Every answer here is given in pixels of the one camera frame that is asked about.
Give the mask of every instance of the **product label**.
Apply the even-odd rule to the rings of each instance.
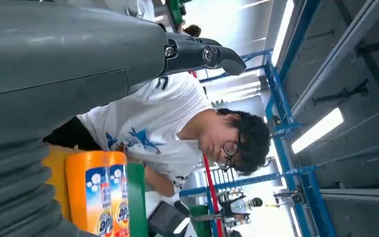
[[[129,236],[128,187],[126,168],[122,164],[110,167],[111,202],[114,212],[114,236]]]
[[[113,231],[108,169],[97,167],[86,171],[86,210],[90,232],[110,237]]]

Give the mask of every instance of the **orange container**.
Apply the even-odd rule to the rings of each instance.
[[[108,152],[110,191],[114,218],[114,237],[128,237],[130,213],[128,208],[127,157],[122,152]]]
[[[113,236],[107,155],[104,151],[94,151],[73,154],[66,159],[72,222],[100,237]]]

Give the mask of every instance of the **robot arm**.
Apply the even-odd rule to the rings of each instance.
[[[60,218],[43,136],[161,75],[245,69],[209,39],[115,12],[0,0],[0,235],[85,236]]]

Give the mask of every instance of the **bolt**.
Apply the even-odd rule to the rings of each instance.
[[[175,49],[174,47],[167,47],[165,49],[165,56],[170,58],[170,57],[173,57],[175,55]]]
[[[209,48],[205,48],[203,51],[203,60],[206,63],[209,63],[213,58],[213,52]]]

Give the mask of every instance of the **blue shark print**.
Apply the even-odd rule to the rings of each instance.
[[[111,148],[112,145],[118,142],[118,139],[114,139],[111,135],[109,135],[107,132],[105,132],[105,136],[107,138],[107,145],[108,148]]]
[[[160,154],[160,150],[157,146],[163,145],[162,143],[156,143],[149,141],[149,132],[147,129],[142,129],[138,132],[132,127],[132,131],[129,132],[134,138],[137,138],[134,141],[127,140],[127,147],[132,147],[135,144],[142,144],[144,149],[148,152],[155,152],[156,154]]]

